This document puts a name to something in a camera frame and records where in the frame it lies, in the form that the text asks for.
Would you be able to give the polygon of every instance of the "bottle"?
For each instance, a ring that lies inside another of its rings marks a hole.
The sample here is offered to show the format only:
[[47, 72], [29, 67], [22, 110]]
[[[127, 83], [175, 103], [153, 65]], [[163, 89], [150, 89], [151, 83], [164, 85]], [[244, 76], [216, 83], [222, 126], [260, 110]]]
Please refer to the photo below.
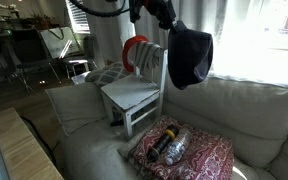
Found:
[[167, 165], [172, 165], [182, 158], [191, 139], [192, 134], [189, 128], [184, 126], [182, 129], [180, 129], [180, 132], [167, 149], [165, 156], [165, 162]]
[[167, 147], [167, 145], [173, 141], [178, 134], [179, 129], [170, 125], [164, 131], [164, 134], [160, 137], [160, 139], [154, 144], [153, 147], [147, 153], [147, 160], [149, 162], [155, 162], [159, 158], [160, 154]]

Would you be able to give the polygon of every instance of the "chair leg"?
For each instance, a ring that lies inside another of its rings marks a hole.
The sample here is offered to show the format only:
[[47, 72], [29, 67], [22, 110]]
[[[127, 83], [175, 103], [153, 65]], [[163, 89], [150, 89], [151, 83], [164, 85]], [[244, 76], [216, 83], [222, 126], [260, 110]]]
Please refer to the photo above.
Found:
[[11, 82], [11, 81], [12, 81], [10, 76], [6, 76], [6, 78], [7, 78], [7, 81], [8, 81], [8, 82]]
[[66, 68], [66, 73], [67, 73], [67, 79], [70, 79], [70, 72], [68, 71], [68, 67], [66, 64], [65, 64], [65, 68]]
[[108, 99], [108, 97], [106, 97], [106, 95], [103, 92], [102, 92], [102, 97], [104, 101], [104, 107], [106, 110], [107, 118], [109, 121], [113, 122], [114, 116], [113, 116], [113, 109], [112, 109], [112, 105], [110, 104], [110, 100]]
[[53, 68], [52, 64], [51, 64], [51, 63], [48, 63], [48, 64], [49, 64], [49, 65], [50, 65], [50, 67], [52, 68], [52, 71], [53, 71], [54, 75], [56, 76], [56, 78], [57, 78], [58, 82], [61, 84], [62, 82], [61, 82], [60, 78], [57, 76], [57, 74], [56, 74], [56, 71], [54, 70], [54, 68]]
[[92, 70], [98, 69], [98, 67], [94, 61], [91, 62], [91, 65], [92, 65]]
[[84, 63], [84, 67], [85, 67], [85, 72], [89, 72], [90, 68], [88, 68], [88, 62]]
[[21, 74], [22, 74], [22, 78], [23, 78], [23, 83], [25, 85], [26, 90], [29, 90], [29, 85], [27, 84], [27, 80], [26, 80], [26, 74], [25, 74], [25, 70], [24, 68], [21, 69]]
[[133, 129], [132, 129], [132, 119], [131, 119], [131, 114], [126, 112], [122, 113], [123, 114], [123, 121], [124, 121], [124, 129], [126, 133], [126, 139], [129, 140], [132, 137], [133, 134]]
[[12, 77], [16, 77], [23, 85], [24, 87], [27, 89], [27, 90], [30, 90], [32, 93], [35, 93], [35, 91], [28, 85], [24, 82], [23, 79], [21, 79], [17, 74], [12, 74]]
[[73, 69], [74, 76], [76, 76], [75, 66], [74, 65], [72, 66], [72, 69]]

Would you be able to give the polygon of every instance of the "black cable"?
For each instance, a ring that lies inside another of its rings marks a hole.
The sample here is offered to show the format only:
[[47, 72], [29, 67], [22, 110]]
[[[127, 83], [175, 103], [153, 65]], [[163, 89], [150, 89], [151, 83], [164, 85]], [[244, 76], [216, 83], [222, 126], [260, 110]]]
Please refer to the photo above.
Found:
[[35, 131], [36, 135], [37, 135], [37, 138], [39, 138], [41, 140], [41, 142], [43, 143], [43, 145], [46, 147], [47, 151], [50, 153], [50, 156], [51, 156], [51, 159], [52, 159], [52, 162], [54, 164], [54, 166], [56, 167], [56, 159], [55, 159], [55, 156], [53, 154], [53, 151], [51, 150], [50, 146], [45, 142], [45, 140], [42, 138], [42, 136], [40, 135], [40, 133], [37, 131], [35, 125], [32, 123], [32, 121], [30, 121], [29, 119], [23, 117], [23, 116], [20, 116], [24, 121], [28, 122], [33, 130]]
[[112, 12], [99, 12], [99, 11], [94, 11], [94, 10], [91, 10], [87, 7], [85, 7], [84, 5], [80, 4], [79, 2], [77, 2], [77, 0], [70, 0], [70, 2], [72, 4], [74, 4], [77, 8], [79, 8], [80, 10], [90, 14], [90, 15], [93, 15], [93, 16], [98, 16], [98, 17], [115, 17], [115, 16], [119, 16], [120, 14], [122, 13], [125, 13], [127, 11], [129, 11], [130, 9], [126, 9], [126, 10], [123, 10], [124, 9], [124, 6], [125, 6], [125, 1], [123, 1], [123, 5], [121, 8], [119, 8], [118, 10], [116, 11], [112, 11]]
[[55, 146], [54, 146], [53, 149], [52, 149], [52, 152], [55, 151], [55, 149], [57, 148], [58, 145], [60, 145], [60, 141], [57, 141], [57, 142], [56, 142]]

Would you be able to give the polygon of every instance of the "throw pillow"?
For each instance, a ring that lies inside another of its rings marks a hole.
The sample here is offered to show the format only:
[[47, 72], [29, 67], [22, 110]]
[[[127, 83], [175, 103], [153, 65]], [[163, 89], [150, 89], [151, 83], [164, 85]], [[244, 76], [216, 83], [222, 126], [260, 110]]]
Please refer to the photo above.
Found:
[[122, 62], [116, 62], [101, 70], [95, 70], [85, 77], [86, 82], [94, 82], [98, 87], [105, 86], [113, 81], [122, 79], [129, 75]]
[[66, 136], [106, 117], [100, 90], [94, 83], [46, 90]]

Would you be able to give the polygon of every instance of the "wooden shelf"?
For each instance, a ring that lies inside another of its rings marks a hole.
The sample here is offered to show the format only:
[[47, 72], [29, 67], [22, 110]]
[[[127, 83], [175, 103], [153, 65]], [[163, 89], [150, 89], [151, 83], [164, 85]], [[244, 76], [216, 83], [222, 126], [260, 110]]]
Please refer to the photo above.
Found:
[[0, 150], [10, 179], [63, 179], [14, 108], [0, 112]]

